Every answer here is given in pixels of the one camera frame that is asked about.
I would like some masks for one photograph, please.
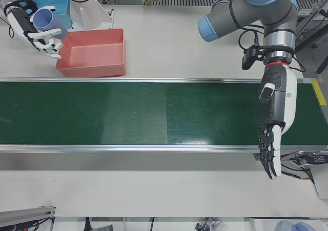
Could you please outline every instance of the robot finger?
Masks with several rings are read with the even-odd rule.
[[[53,58],[53,59],[61,59],[62,57],[59,55],[59,54],[57,54],[57,53],[50,53],[50,54],[48,54],[51,58]]]

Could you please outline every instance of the white robotic hand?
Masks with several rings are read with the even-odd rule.
[[[30,17],[24,10],[16,10],[7,15],[7,19],[15,32],[29,47],[38,49],[51,58],[61,59],[58,54],[63,47],[61,42],[56,41],[54,36],[61,34],[61,29],[52,29],[45,32],[38,32],[30,22]]]
[[[286,63],[268,64],[260,85],[257,121],[260,160],[272,179],[281,176],[281,136],[295,118],[297,79]]]
[[[280,145],[281,127],[274,125],[269,128],[260,128],[260,160],[270,179],[272,176],[281,176]]]
[[[54,39],[54,36],[61,34],[61,32],[61,29],[52,29],[44,32],[29,33],[28,36],[40,52],[51,58],[61,59],[62,57],[58,52],[64,45]]]

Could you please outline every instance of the metal bracket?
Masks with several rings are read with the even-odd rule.
[[[47,206],[33,209],[21,209],[18,211],[0,212],[0,227],[17,225],[24,222],[54,218],[56,207]]]

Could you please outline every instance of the yellow stripe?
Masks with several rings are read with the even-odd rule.
[[[323,96],[323,93],[322,93],[321,88],[319,86],[318,80],[315,79],[315,78],[311,78],[311,81],[312,81],[312,85],[313,85],[314,91],[316,92],[316,95],[317,95],[317,98],[318,98],[318,101],[319,101],[320,105],[321,106],[326,106],[327,101]]]

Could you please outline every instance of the pink plastic bin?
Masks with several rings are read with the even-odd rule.
[[[66,77],[125,75],[123,29],[68,32],[56,68]]]

